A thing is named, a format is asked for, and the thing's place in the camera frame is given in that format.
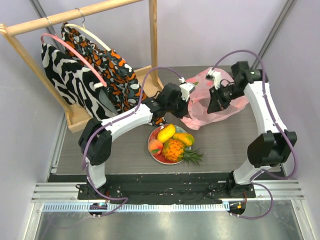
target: plate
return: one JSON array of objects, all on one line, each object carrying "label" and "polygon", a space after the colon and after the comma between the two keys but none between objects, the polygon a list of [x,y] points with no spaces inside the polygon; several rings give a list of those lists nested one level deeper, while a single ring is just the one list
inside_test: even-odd
[{"label": "plate", "polygon": [[[149,145],[149,142],[150,142],[152,139],[157,139],[157,136],[158,136],[158,133],[160,132],[160,130],[163,129],[164,127],[166,127],[166,126],[168,126],[168,125],[159,126],[159,127],[157,127],[155,130],[153,130],[153,132],[152,132],[152,133],[150,134],[150,136],[149,136],[148,145]],[[179,126],[177,126],[177,125],[174,125],[174,127],[175,127],[175,132],[176,132],[176,133],[185,133],[185,134],[187,133],[182,127],[179,127]],[[174,164],[179,164],[179,163],[183,162],[183,160],[178,161],[178,162],[170,161],[170,160],[166,159],[165,156],[164,156],[162,153],[160,153],[159,155],[156,155],[156,156],[152,155],[151,153],[150,153],[150,155],[151,155],[157,162],[159,162],[159,163],[161,163],[161,164],[174,165]]]}]

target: clothing rack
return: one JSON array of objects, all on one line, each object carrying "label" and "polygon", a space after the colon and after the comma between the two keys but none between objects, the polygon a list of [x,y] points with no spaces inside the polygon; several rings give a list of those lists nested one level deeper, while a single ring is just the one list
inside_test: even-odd
[{"label": "clothing rack", "polygon": [[[74,19],[82,18],[97,13],[101,13],[110,9],[115,9],[125,5],[140,2],[142,0],[108,0],[93,5],[85,6],[70,11],[65,11],[55,15],[39,18],[36,20],[20,23],[13,26],[6,26],[4,23],[0,24],[0,33],[11,44],[15,51],[25,61],[25,63],[32,69],[38,76],[41,82],[59,102],[65,111],[65,116],[69,129],[75,133],[85,128],[87,122],[92,118],[87,111],[76,105],[69,105],[58,93],[55,87],[47,78],[43,68],[39,66],[35,59],[30,55],[21,42],[15,37],[20,34],[29,33],[38,29],[47,28],[52,25],[61,24]],[[146,73],[158,65],[158,50],[157,50],[157,0],[149,1],[149,24],[150,24],[150,45],[151,45],[151,65],[135,70],[136,77],[140,84]],[[153,71],[148,76],[143,90],[147,96],[153,96],[157,91],[163,89],[163,84],[158,78],[158,72]]]}]

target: mango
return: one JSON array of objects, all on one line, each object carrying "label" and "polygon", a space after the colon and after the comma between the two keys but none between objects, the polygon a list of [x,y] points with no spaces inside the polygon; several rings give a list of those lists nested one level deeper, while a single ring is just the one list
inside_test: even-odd
[{"label": "mango", "polygon": [[190,147],[193,144],[195,144],[195,138],[190,133],[178,133],[177,132],[172,136],[172,138],[183,142],[183,144],[187,147]]},{"label": "mango", "polygon": [[176,133],[176,128],[173,124],[169,124],[168,126],[161,129],[158,133],[156,139],[158,139],[163,144],[168,141],[172,136]]}]

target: pineapple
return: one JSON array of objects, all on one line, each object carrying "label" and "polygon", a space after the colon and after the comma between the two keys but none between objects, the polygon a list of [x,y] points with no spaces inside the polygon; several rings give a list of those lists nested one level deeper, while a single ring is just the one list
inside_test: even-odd
[{"label": "pineapple", "polygon": [[199,161],[202,161],[203,154],[199,154],[198,150],[186,150],[186,146],[180,140],[169,139],[165,142],[162,150],[162,154],[166,159],[172,162],[180,162],[185,160],[190,163],[194,163],[199,166]]}]

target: gray table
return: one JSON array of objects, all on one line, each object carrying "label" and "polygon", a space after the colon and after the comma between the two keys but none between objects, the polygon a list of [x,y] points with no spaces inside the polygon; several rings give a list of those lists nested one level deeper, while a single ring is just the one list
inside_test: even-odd
[{"label": "gray table", "polygon": [[[186,79],[206,68],[175,67]],[[169,71],[159,71],[159,77],[163,84],[178,81]],[[142,125],[112,144],[111,157],[105,165],[106,174],[230,172],[245,161],[247,147],[257,137],[257,124],[249,104],[228,119],[199,130],[189,129],[171,114],[165,117],[169,123],[184,128],[195,137],[195,147],[205,153],[200,166],[188,166],[186,162],[164,165],[154,160],[148,152],[147,141],[155,127]],[[80,135],[81,131],[71,133],[67,130],[56,174],[85,174],[81,169],[82,154],[78,146]]]}]

